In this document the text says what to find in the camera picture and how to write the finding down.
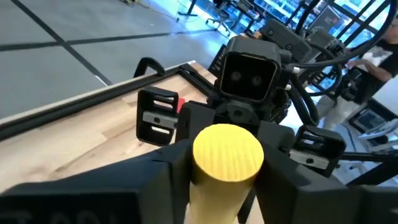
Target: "wooden tabletop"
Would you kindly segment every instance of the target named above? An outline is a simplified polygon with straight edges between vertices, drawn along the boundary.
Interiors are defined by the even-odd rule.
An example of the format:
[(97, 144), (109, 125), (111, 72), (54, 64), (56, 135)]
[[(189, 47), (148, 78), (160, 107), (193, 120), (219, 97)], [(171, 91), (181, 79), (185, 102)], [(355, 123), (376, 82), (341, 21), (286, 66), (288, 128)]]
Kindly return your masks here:
[[(215, 76), (201, 65), (194, 61), (189, 63), (207, 80), (215, 81)], [(0, 120), (0, 124), (118, 85), (5, 118)], [(203, 94), (178, 75), (154, 86), (176, 91), (186, 101), (206, 100)], [(137, 93), (130, 92), (1, 141), (0, 192), (22, 182), (57, 180), (157, 149), (136, 138)], [(248, 223), (261, 224), (257, 203), (254, 210), (249, 217), (252, 221)]]

